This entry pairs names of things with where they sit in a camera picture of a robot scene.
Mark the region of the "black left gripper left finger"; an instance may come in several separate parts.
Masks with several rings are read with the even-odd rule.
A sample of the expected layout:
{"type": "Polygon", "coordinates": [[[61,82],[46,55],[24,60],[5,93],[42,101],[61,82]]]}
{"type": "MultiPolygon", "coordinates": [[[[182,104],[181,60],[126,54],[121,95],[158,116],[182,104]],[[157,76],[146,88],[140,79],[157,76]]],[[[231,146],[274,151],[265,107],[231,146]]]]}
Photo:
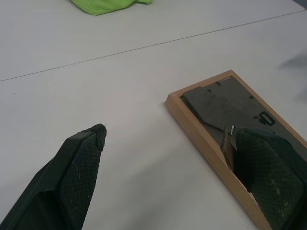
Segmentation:
{"type": "Polygon", "coordinates": [[[2,230],[80,230],[94,193],[107,135],[102,124],[67,138],[32,178],[2,230]]]}

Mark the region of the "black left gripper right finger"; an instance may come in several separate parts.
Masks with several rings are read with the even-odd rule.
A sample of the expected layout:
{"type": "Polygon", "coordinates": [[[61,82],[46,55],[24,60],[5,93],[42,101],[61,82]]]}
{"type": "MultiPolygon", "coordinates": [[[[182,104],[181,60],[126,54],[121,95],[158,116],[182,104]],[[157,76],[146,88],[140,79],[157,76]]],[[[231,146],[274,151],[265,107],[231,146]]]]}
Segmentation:
{"type": "Polygon", "coordinates": [[[234,174],[271,229],[307,228],[307,163],[289,141],[255,129],[234,129],[234,174]]]}

